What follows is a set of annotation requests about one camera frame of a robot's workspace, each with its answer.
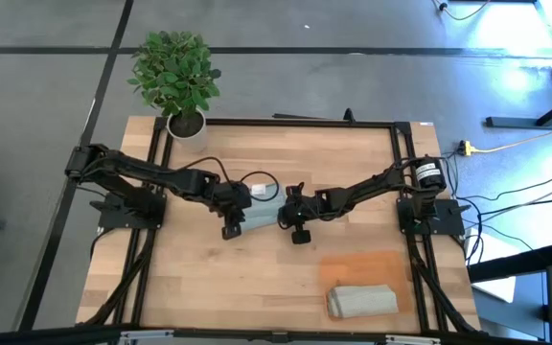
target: potted plant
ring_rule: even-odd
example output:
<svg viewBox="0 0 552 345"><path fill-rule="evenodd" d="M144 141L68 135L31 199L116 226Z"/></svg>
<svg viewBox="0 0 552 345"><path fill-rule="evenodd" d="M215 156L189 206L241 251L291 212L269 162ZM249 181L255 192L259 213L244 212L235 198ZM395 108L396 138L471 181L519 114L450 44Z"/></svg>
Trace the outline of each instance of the potted plant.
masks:
<svg viewBox="0 0 552 345"><path fill-rule="evenodd" d="M210 50L200 34L149 33L132 56L135 78L127 80L142 89L144 103L160 108L168 118L167 130L187 150L198 152L207 145L207 99L219 96L214 80L220 70L211 69Z"/></svg>

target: green leaves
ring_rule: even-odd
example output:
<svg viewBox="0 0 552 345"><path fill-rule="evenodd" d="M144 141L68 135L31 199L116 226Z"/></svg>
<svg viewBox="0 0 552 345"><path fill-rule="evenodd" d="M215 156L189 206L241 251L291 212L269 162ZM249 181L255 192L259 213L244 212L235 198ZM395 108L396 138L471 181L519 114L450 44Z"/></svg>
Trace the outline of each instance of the green leaves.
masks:
<svg viewBox="0 0 552 345"><path fill-rule="evenodd" d="M172 72L163 72L162 76L168 83L176 82L178 80L178 77Z"/></svg>
<svg viewBox="0 0 552 345"><path fill-rule="evenodd" d="M195 102L195 104L199 105L199 107L201 107L204 110L210 110L210 107L208 106L208 103L206 102L206 100L203 97L201 97L201 94L199 93L199 90L197 90L197 89L191 90L191 96L193 98L193 102Z"/></svg>
<svg viewBox="0 0 552 345"><path fill-rule="evenodd" d="M133 54L135 78L126 82L141 91L146 105L160 108L162 116L208 110L207 99L220 95L214 79L210 49L199 34L151 32Z"/></svg>
<svg viewBox="0 0 552 345"><path fill-rule="evenodd" d="M173 96L173 97L180 96L180 94L178 93L178 90L174 89L173 87L163 86L159 90L161 91L162 94L166 96Z"/></svg>
<svg viewBox="0 0 552 345"><path fill-rule="evenodd" d="M197 62L193 65L193 74L198 75L201 72L201 62Z"/></svg>
<svg viewBox="0 0 552 345"><path fill-rule="evenodd" d="M149 33L149 42L156 43L156 44L163 44L163 39L161 36L157 33Z"/></svg>
<svg viewBox="0 0 552 345"><path fill-rule="evenodd" d="M206 86L206 90L208 91L208 94L210 94L210 96L212 97L220 96L220 91L214 84L209 84L208 86Z"/></svg>
<svg viewBox="0 0 552 345"><path fill-rule="evenodd" d="M170 72L178 72L178 65L176 64L176 61L171 58L167 61L165 61L165 68Z"/></svg>

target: orange cloth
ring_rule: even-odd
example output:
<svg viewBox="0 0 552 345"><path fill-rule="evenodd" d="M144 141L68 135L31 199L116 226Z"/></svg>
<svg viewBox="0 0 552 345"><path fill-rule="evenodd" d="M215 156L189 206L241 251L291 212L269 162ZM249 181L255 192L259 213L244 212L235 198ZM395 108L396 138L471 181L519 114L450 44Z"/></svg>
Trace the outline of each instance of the orange cloth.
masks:
<svg viewBox="0 0 552 345"><path fill-rule="evenodd" d="M378 285L388 285L395 292L400 313L412 312L412 296L403 260L403 254L395 251L323 258L319 268L319 278L324 289L325 313L327 313L327 293L330 289L340 286Z"/></svg>

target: folded cloth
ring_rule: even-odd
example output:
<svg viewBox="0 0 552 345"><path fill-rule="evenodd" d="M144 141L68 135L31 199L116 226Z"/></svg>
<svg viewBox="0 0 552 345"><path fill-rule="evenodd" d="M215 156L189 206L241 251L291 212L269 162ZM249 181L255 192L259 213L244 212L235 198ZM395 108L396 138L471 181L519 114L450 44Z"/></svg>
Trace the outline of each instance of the folded cloth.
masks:
<svg viewBox="0 0 552 345"><path fill-rule="evenodd" d="M334 287L327 293L327 310L338 318L398 312L398 300L389 286Z"/></svg>
<svg viewBox="0 0 552 345"><path fill-rule="evenodd" d="M256 198L267 199L274 195L278 188L278 195L269 201L259 201L253 199L252 206L244 211L245 221L240 223L243 233L266 225L276 224L278 222L278 209L285 205L287 196L284 188L272 183L264 185L261 195L254 195Z"/></svg>

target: metal table leg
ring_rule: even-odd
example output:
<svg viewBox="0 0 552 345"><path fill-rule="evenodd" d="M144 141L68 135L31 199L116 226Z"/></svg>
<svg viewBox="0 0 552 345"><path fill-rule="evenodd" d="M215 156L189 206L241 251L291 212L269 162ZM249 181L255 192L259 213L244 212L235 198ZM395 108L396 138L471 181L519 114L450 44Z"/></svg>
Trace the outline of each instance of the metal table leg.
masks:
<svg viewBox="0 0 552 345"><path fill-rule="evenodd" d="M488 117L487 127L552 129L552 109L539 119Z"/></svg>
<svg viewBox="0 0 552 345"><path fill-rule="evenodd" d="M507 278L545 270L552 265L552 245L513 256L472 264L468 268L472 283Z"/></svg>

